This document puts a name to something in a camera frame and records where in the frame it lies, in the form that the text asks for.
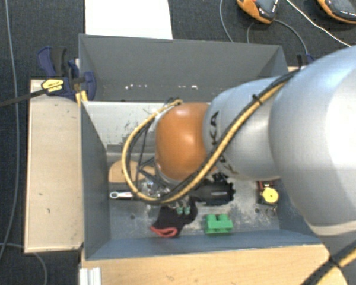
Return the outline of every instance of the white paper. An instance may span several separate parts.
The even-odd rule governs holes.
[[[89,35],[172,39],[167,0],[85,0]]]

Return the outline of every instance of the black carpet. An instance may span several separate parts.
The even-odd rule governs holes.
[[[46,46],[66,46],[68,59],[78,56],[78,33],[84,32],[84,0],[8,0],[19,95],[28,92],[31,76],[42,75],[36,53]],[[356,7],[356,0],[351,0]],[[169,0],[173,37],[228,41],[219,18],[220,0]],[[293,0],[310,18],[349,44],[356,44],[356,26],[320,18],[311,0]],[[224,0],[225,25],[235,42],[246,41],[252,20],[235,0]],[[285,1],[279,6],[278,18],[296,29],[315,58],[343,45],[315,29]],[[299,40],[277,23],[255,24],[250,32],[255,43],[278,44],[284,48],[288,65],[296,65],[303,53]],[[5,19],[4,0],[0,0],[0,100],[12,98],[11,60]],[[11,211],[15,179],[14,107],[0,109],[0,243],[3,241]],[[20,104],[21,163],[20,193],[9,241],[23,244],[24,200],[26,182],[27,103]],[[41,254],[49,270],[49,284],[77,282],[78,252]],[[42,284],[43,272],[32,256],[8,247],[0,265],[0,284]]]

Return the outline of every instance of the green connector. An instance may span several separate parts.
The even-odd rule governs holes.
[[[190,207],[190,206],[185,207],[185,208],[183,209],[183,212],[185,213],[186,216],[188,216],[188,215],[190,214],[190,212],[191,212],[191,207]]]
[[[177,207],[176,210],[177,210],[177,214],[179,216],[183,214],[183,208],[182,207]]]
[[[233,229],[233,223],[226,214],[208,214],[204,232],[206,235],[220,235],[229,233]]]

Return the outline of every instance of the robotic arm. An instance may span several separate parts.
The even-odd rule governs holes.
[[[127,162],[134,139],[157,115],[154,164],[163,193],[150,196],[132,183]],[[211,172],[281,178],[330,254],[350,248],[349,260],[336,266],[356,284],[356,46],[229,89],[210,105],[175,101],[136,129],[122,158],[132,192],[150,204],[194,195]]]

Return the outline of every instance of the gray metal box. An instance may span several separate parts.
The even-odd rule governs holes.
[[[209,102],[226,88],[284,74],[287,66],[279,46],[80,35],[80,67],[82,72],[94,71],[98,81],[95,101],[84,102],[80,110],[86,259],[319,243],[280,183],[275,213],[256,203],[255,183],[236,182],[234,201],[219,207],[199,205],[196,220],[175,239],[148,230],[157,207],[107,197],[108,169],[119,160],[124,139],[165,99]],[[146,155],[152,155],[153,148],[152,131]],[[206,236],[203,217],[208,213],[227,213],[232,233]]]

